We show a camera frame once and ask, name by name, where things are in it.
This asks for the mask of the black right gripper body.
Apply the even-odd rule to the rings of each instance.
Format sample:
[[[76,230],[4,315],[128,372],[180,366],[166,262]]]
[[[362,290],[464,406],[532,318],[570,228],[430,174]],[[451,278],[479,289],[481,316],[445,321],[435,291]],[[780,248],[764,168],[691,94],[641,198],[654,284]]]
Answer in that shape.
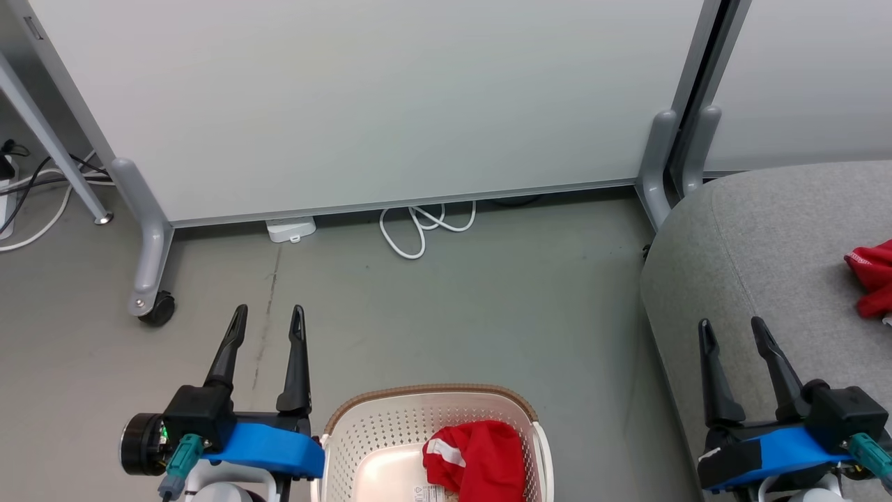
[[[866,480],[872,471],[850,453],[852,439],[866,435],[890,452],[888,411],[857,386],[806,384],[811,410],[803,420],[762,420],[708,428],[698,460],[698,480],[708,492],[803,492],[834,489],[841,478]]]

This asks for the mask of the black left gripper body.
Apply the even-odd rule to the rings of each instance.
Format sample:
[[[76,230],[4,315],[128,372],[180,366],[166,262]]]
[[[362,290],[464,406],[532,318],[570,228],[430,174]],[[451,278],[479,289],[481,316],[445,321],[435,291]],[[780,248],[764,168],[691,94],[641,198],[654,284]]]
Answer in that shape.
[[[162,422],[172,441],[195,434],[209,441],[206,452],[221,453],[237,425],[265,425],[290,432],[306,432],[312,412],[308,388],[287,388],[280,396],[284,408],[275,412],[236,412],[233,387],[225,384],[181,386],[162,413]]]

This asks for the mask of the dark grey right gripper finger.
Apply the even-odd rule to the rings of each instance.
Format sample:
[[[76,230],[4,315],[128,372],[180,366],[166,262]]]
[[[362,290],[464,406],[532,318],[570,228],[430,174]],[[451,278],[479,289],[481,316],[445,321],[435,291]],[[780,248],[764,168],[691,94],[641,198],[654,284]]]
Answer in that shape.
[[[789,359],[771,334],[761,317],[752,317],[750,326],[756,351],[767,364],[772,391],[777,403],[777,420],[803,420],[811,406],[802,396],[803,384]]]
[[[698,324],[698,343],[705,426],[711,429],[742,425],[746,414],[734,400],[720,359],[716,333],[708,319],[701,319]]]

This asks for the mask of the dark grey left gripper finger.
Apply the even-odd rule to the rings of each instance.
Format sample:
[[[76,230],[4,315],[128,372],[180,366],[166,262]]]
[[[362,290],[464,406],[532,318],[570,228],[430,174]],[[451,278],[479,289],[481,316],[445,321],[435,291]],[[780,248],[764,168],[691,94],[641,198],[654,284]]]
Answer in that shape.
[[[229,326],[226,328],[225,335],[205,377],[204,387],[221,386],[233,390],[237,352],[245,340],[248,312],[249,308],[246,304],[237,306],[233,312]]]
[[[294,305],[288,328],[288,365],[284,388],[276,402],[280,414],[310,414],[312,412],[312,391],[308,340],[303,307]]]

